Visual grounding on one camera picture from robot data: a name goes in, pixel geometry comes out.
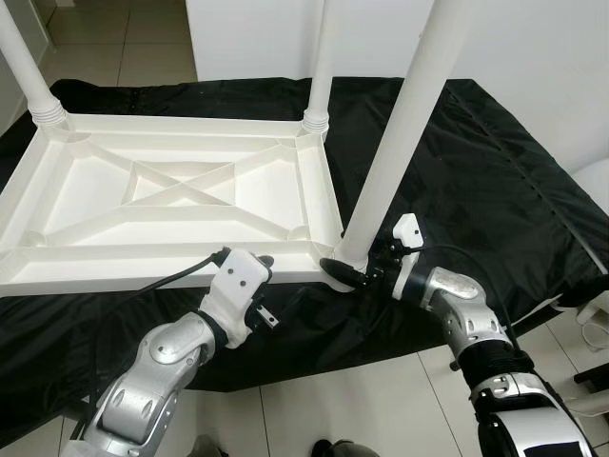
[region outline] white object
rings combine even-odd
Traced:
[[[578,416],[596,417],[606,414],[609,412],[609,389],[569,400],[565,405]]]
[[[6,0],[17,28],[21,31],[29,52],[36,63],[40,65],[52,48],[49,35],[43,22],[36,13],[36,8],[30,1]],[[15,120],[28,108],[26,97],[19,88],[9,64],[0,57],[0,134],[4,133]]]
[[[402,246],[406,248],[420,248],[423,240],[417,216],[412,213],[404,214],[393,228],[393,237],[400,240]],[[410,276],[417,260],[419,260],[418,252],[402,257],[402,268],[391,293],[391,296],[396,300],[402,300],[403,288],[406,286],[408,276]]]
[[[327,105],[332,88],[332,52],[336,41],[339,12],[337,0],[325,0],[322,26],[320,28],[319,49],[315,74],[311,81],[308,108],[304,111],[303,129],[311,133],[327,134],[329,128]]]
[[[227,348],[237,348],[251,333],[246,326],[246,311],[268,279],[268,269],[243,249],[232,250],[214,276],[199,309],[226,332]]]
[[[609,348],[609,291],[580,308],[581,337],[592,352]]]
[[[436,0],[379,144],[337,260],[364,270],[368,252],[450,75],[481,0]]]
[[[319,260],[343,228],[319,132],[66,115],[0,5],[0,45],[39,125],[0,195],[0,296],[140,288],[224,245],[272,255],[275,282],[333,282]]]
[[[28,99],[28,109],[34,123],[53,125],[63,122],[66,112],[50,93],[4,0],[0,1],[0,50]]]

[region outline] shoe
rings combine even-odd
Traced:
[[[313,445],[311,457],[324,457],[325,452],[332,447],[332,443],[327,440],[320,440]]]

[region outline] black cloth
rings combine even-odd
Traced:
[[[335,78],[325,147],[344,224],[349,220],[402,80]],[[60,81],[52,91],[71,112],[299,120],[310,80],[242,80],[160,88],[97,88]],[[27,114],[0,138],[0,186],[34,126]],[[448,81],[387,214],[383,230],[415,212],[425,242],[473,253],[492,276],[512,319],[600,275],[609,263],[607,216],[527,133],[471,80]],[[592,260],[591,253],[597,257]],[[467,258],[422,254],[422,263],[471,275]],[[198,305],[202,289],[157,290],[126,304],[105,326],[103,381],[151,328]],[[433,316],[387,298],[378,285],[348,294],[325,285],[274,285],[265,305],[282,324],[261,328],[200,369],[190,388],[241,389],[353,367],[443,343]],[[88,391],[88,342],[124,293],[0,300],[0,447]]]

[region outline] white pipe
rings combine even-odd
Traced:
[[[52,125],[64,121],[66,112],[50,93],[4,0],[0,0],[0,50],[28,99],[28,109],[34,123]]]
[[[336,0],[324,1],[311,93],[303,119],[303,129],[311,133],[326,134],[329,128],[327,105],[332,88],[332,57],[339,21],[337,3]]]
[[[363,270],[389,205],[402,181],[429,116],[450,76],[481,0],[436,0],[422,33],[337,260]]]

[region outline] floor grout line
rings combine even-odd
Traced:
[[[425,368],[425,364],[422,362],[422,358],[421,358],[421,355],[419,354],[419,352],[417,352],[417,357],[419,357],[419,363],[421,364],[422,370],[424,371],[425,376],[427,377],[427,382],[429,383],[429,386],[431,387],[432,392],[434,392],[434,396],[436,397],[436,401],[438,402],[438,406],[440,407],[440,411],[442,412],[442,416],[444,417],[446,426],[450,430],[450,434],[453,437],[453,441],[455,442],[457,451],[459,452],[459,455],[461,455],[461,457],[463,457],[463,453],[461,452],[461,448],[459,447],[459,443],[457,442],[455,433],[453,432],[453,429],[451,428],[450,423],[448,422],[448,418],[446,417],[446,413],[444,412],[444,408],[442,407],[442,402],[440,401],[440,398],[438,398],[438,393],[436,393],[436,390],[434,389],[434,385],[431,382],[431,378],[429,377],[429,373],[427,373],[427,368]]]
[[[121,70],[123,69],[123,59],[125,58],[125,45],[127,44],[127,33],[129,31],[129,22],[131,20],[131,7],[133,2],[129,1],[129,9],[127,11],[127,24],[125,25],[125,35],[123,35],[123,48],[121,49],[121,60],[118,64],[118,73],[116,74],[116,87],[118,88],[121,80]]]
[[[95,45],[103,45],[104,43],[91,43],[91,44],[95,44]],[[114,45],[120,45],[120,43],[108,43],[108,44],[114,44]],[[190,45],[191,42],[189,41],[138,41],[138,42],[125,42],[123,43],[124,45],[144,45],[144,46],[154,46],[154,45],[158,45],[158,46],[166,46],[166,45],[172,45],[172,46],[176,46],[176,45]]]
[[[61,455],[61,438],[64,436],[64,424],[66,423],[66,418],[61,418],[61,428],[59,429],[59,443],[57,443],[57,457]]]
[[[266,416],[265,416],[265,400],[263,399],[263,389],[258,386],[258,392],[260,393],[260,406],[263,410],[263,423],[265,424],[265,438],[266,438],[266,452],[268,452],[268,457],[270,457],[270,445],[268,444],[268,430],[266,429]]]
[[[569,361],[569,363],[573,366],[573,369],[575,370],[576,373],[579,373],[580,371],[578,370],[578,368],[575,366],[575,363],[573,362],[573,360],[571,360],[571,357],[569,357],[569,354],[566,350],[564,350],[564,348],[562,347],[562,344],[560,343],[560,340],[556,337],[556,335],[554,334],[554,331],[552,331],[552,328],[550,326],[546,324],[544,324],[548,330],[550,330],[550,334],[552,335],[552,337],[554,338],[554,340],[557,342],[557,344],[559,345],[559,348],[562,350],[562,352],[564,352],[564,355],[567,357],[567,360]]]
[[[50,21],[53,20],[53,16],[55,15],[55,12],[57,11],[57,8],[58,7],[53,8],[53,11],[52,11],[52,13],[49,16],[49,20],[45,23],[45,29],[47,29],[47,33],[49,34],[49,36],[50,36],[50,30],[49,30]]]

